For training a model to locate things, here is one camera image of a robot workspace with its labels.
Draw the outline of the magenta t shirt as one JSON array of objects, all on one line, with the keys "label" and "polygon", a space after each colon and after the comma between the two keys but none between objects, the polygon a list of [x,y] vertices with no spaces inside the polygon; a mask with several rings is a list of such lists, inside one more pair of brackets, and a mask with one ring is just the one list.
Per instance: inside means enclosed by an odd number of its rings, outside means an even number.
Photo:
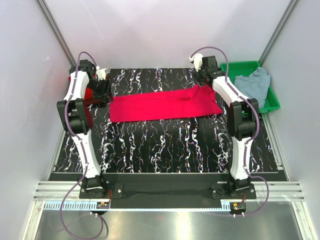
[{"label": "magenta t shirt", "polygon": [[186,89],[115,96],[110,103],[113,123],[168,120],[219,115],[216,93],[198,84]]}]

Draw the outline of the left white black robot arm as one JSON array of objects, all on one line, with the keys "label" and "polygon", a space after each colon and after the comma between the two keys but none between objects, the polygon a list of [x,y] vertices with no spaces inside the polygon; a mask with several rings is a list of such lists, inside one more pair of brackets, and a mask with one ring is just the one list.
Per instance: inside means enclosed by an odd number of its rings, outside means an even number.
[{"label": "left white black robot arm", "polygon": [[82,59],[69,70],[70,84],[57,111],[64,130],[71,135],[82,165],[79,181],[81,199],[100,199],[108,194],[92,142],[93,117],[90,104],[107,104],[113,101],[109,70]]}]

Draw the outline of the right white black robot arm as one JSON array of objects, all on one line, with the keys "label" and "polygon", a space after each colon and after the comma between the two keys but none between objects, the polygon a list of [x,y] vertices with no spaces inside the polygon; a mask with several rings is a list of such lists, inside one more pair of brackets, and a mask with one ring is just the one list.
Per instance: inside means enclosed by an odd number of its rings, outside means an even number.
[{"label": "right white black robot arm", "polygon": [[193,64],[198,79],[211,85],[228,106],[227,131],[232,138],[232,163],[227,183],[216,192],[221,196],[242,198],[250,191],[250,153],[253,140],[260,129],[259,103],[235,87],[227,72],[219,69],[215,56],[204,57],[197,53],[193,57]]}]

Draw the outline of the folded dark red t shirt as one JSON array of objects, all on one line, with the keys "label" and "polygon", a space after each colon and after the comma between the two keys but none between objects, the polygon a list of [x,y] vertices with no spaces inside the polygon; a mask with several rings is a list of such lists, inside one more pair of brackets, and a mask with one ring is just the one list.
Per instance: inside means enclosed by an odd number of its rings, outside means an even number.
[{"label": "folded dark red t shirt", "polygon": [[89,105],[99,106],[105,103],[106,103],[106,100],[103,97],[97,97],[97,98],[93,97],[93,98],[84,100],[84,104],[86,106],[89,106]]}]

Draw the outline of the green plastic bin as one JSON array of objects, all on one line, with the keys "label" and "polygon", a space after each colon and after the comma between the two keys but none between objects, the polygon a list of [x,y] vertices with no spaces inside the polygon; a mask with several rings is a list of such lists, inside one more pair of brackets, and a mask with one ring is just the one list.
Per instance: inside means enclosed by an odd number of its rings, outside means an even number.
[{"label": "green plastic bin", "polygon": [[[229,64],[226,64],[226,63],[220,64],[220,68],[222,71],[224,72],[228,71],[228,77],[230,81],[233,83],[233,85],[234,85],[236,76],[248,77],[258,67],[261,67],[258,61],[231,62]],[[270,84],[267,92],[267,97],[265,100],[265,105],[263,108],[259,108],[259,112],[269,113],[279,108],[280,108],[280,103]]]}]

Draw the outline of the grey blue t shirt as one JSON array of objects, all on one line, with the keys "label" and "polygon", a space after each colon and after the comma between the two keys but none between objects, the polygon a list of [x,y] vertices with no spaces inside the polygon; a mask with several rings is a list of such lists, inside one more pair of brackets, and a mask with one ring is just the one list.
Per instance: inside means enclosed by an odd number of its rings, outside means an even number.
[{"label": "grey blue t shirt", "polygon": [[271,76],[262,67],[258,67],[249,76],[239,75],[234,78],[235,87],[250,99],[256,99],[260,109],[265,106],[270,83]]}]

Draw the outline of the left orange connector box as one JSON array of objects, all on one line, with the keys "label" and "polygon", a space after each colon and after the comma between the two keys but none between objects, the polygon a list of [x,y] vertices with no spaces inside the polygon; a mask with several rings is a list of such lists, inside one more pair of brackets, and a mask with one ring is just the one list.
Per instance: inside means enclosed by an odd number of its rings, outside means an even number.
[{"label": "left orange connector box", "polygon": [[109,210],[111,205],[111,201],[98,201],[96,204],[96,209],[100,210]]}]

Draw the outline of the orange connector box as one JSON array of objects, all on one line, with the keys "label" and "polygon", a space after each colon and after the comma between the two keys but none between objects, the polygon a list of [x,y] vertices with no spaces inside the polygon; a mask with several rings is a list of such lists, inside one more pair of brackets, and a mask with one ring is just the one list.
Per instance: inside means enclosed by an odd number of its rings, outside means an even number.
[{"label": "orange connector box", "polygon": [[109,210],[111,205],[111,201],[98,201],[96,204],[96,209],[100,210]]},{"label": "orange connector box", "polygon": [[245,201],[241,202],[232,202],[230,204],[230,209],[232,211],[245,212],[247,209],[247,204]]}]

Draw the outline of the right orange connector box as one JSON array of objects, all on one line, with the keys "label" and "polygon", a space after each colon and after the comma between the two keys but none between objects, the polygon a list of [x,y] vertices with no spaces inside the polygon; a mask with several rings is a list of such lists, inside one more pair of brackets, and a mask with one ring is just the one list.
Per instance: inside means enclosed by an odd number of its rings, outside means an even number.
[{"label": "right orange connector box", "polygon": [[230,209],[232,211],[245,212],[247,209],[247,204],[245,201],[241,202],[232,202],[230,204]]}]

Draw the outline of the left aluminium corner post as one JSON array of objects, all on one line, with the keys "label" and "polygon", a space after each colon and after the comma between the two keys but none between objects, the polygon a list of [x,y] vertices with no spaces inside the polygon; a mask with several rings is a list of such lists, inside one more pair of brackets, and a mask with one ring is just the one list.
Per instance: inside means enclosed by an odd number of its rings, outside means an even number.
[{"label": "left aluminium corner post", "polygon": [[71,66],[75,66],[77,61],[73,56],[62,32],[45,0],[35,0],[40,12],[42,13],[44,19],[46,20],[51,32],[53,33],[58,45],[60,46],[64,56]]}]

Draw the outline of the aluminium corner post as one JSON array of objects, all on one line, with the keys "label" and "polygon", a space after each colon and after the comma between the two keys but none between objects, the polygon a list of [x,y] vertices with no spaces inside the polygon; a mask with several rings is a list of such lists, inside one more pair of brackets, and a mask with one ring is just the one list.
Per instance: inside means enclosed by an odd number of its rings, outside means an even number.
[{"label": "aluminium corner post", "polygon": [[300,0],[290,0],[287,7],[285,8],[278,24],[276,25],[271,37],[269,38],[269,41],[267,42],[258,62],[261,66],[264,65],[266,62],[269,54],[271,53],[271,50],[275,46],[277,40],[279,39],[281,33],[283,32],[286,24],[289,22],[290,17],[294,13],[296,7],[300,3]]},{"label": "aluminium corner post", "polygon": [[64,56],[71,66],[75,66],[77,61],[73,56],[62,32],[45,0],[35,0],[40,12],[42,13],[44,19],[46,20],[51,32],[53,33],[58,45],[60,46]]}]

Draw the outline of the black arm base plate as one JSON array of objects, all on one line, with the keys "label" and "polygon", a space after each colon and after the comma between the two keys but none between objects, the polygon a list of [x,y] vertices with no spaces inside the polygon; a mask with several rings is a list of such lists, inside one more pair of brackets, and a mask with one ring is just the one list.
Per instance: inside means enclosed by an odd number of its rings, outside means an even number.
[{"label": "black arm base plate", "polygon": [[120,199],[130,195],[195,195],[213,199],[255,194],[251,178],[234,179],[229,173],[104,173],[80,180],[81,198],[102,198],[112,193]]}]

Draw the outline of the right aluminium corner post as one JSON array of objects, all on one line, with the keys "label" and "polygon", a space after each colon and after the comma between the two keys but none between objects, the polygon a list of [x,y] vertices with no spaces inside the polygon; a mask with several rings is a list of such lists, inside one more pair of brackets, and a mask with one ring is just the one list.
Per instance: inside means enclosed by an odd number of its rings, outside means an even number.
[{"label": "right aluminium corner post", "polygon": [[287,7],[285,8],[278,24],[276,25],[271,37],[269,38],[269,41],[267,42],[258,62],[261,66],[264,65],[266,62],[269,54],[271,53],[271,50],[275,46],[277,40],[279,39],[281,33],[283,32],[286,24],[289,22],[290,17],[294,13],[296,7],[300,3],[300,0],[290,0]]}]

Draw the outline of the aluminium front rail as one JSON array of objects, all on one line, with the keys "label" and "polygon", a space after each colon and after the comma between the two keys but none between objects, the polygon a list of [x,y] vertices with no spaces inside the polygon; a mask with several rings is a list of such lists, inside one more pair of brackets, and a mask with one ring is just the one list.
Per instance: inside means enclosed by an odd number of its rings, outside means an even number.
[{"label": "aluminium front rail", "polygon": [[[61,200],[74,185],[71,181],[41,181],[35,194],[35,200]],[[302,202],[304,196],[298,182],[294,181],[269,181],[265,184],[262,181],[254,181],[246,193],[247,200],[262,201],[266,197],[270,201],[292,201]],[[122,199],[129,194],[150,194],[150,195],[213,195],[217,199],[230,200],[232,197],[226,192],[227,183],[218,181],[209,182],[139,182],[139,181],[117,181],[107,184],[111,190],[113,199]]]}]

